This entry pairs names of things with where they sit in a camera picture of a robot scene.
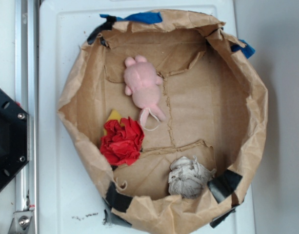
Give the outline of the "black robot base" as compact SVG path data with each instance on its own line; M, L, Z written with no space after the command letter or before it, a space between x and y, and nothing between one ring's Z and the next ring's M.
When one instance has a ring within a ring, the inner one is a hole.
M0 192L28 163L28 114L0 89Z

